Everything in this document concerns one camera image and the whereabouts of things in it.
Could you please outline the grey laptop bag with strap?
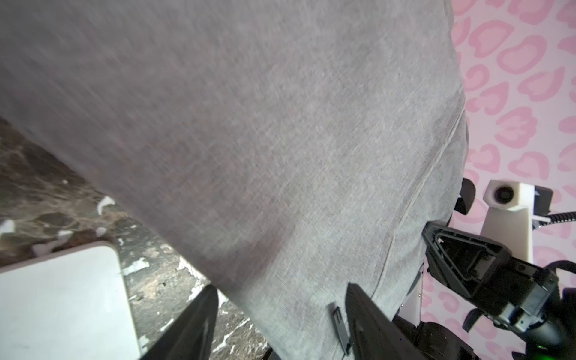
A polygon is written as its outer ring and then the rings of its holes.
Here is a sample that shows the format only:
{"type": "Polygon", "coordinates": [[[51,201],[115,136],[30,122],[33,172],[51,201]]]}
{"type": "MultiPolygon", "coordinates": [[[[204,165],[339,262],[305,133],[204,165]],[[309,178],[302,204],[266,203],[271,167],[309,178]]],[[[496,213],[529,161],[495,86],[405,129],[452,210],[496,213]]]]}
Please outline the grey laptop bag with strap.
{"type": "Polygon", "coordinates": [[[467,157],[449,1],[3,1],[1,116],[169,242],[282,359],[393,316],[467,157]]]}

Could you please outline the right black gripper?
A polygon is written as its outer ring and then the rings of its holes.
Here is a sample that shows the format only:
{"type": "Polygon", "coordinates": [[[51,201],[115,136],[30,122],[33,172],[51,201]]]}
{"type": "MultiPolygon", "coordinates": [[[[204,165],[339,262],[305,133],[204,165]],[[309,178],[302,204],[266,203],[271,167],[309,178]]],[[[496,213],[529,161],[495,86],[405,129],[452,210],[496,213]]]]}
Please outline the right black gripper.
{"type": "Polygon", "coordinates": [[[505,266],[512,258],[506,246],[435,221],[426,223],[422,237],[431,276],[472,299],[472,324],[487,317],[518,336],[526,356],[575,354],[575,289],[560,290],[557,276],[558,270],[574,274],[574,262],[539,268],[513,259],[505,266]]]}

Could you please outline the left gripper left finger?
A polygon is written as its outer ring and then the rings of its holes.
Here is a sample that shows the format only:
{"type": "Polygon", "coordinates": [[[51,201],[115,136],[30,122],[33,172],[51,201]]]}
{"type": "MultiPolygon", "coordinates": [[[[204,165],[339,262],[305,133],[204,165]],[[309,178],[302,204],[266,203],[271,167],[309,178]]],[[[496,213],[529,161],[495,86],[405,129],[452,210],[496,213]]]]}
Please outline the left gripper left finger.
{"type": "Polygon", "coordinates": [[[205,286],[142,360],[204,360],[212,353],[218,290],[205,286]]]}

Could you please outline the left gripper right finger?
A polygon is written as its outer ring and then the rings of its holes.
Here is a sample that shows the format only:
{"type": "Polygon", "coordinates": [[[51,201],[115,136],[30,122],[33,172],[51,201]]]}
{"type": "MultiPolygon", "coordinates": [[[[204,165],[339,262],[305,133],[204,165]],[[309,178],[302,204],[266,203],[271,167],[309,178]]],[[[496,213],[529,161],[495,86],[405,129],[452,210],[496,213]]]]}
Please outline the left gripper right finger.
{"type": "Polygon", "coordinates": [[[358,284],[347,285],[345,306],[356,359],[425,360],[358,284]]]}

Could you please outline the silver apple laptop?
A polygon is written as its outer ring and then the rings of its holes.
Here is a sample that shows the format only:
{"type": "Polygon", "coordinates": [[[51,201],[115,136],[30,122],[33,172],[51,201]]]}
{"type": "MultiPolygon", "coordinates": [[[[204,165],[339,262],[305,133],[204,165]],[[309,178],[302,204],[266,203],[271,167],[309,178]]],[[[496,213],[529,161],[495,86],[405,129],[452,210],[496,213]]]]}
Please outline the silver apple laptop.
{"type": "Polygon", "coordinates": [[[2,359],[139,359],[117,250],[100,241],[1,269],[2,359]]]}

